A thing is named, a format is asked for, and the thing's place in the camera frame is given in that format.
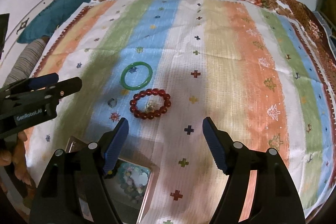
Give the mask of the person's left hand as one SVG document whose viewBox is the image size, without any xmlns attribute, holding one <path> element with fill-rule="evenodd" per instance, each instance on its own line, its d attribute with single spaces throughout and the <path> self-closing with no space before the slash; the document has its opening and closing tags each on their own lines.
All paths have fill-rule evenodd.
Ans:
<svg viewBox="0 0 336 224">
<path fill-rule="evenodd" d="M 31 176 L 27 170 L 25 141 L 27 136 L 24 131 L 18 133 L 17 144 L 13 152 L 1 150 L 1 166 L 14 165 L 15 177 L 28 186 L 31 184 Z"/>
</svg>

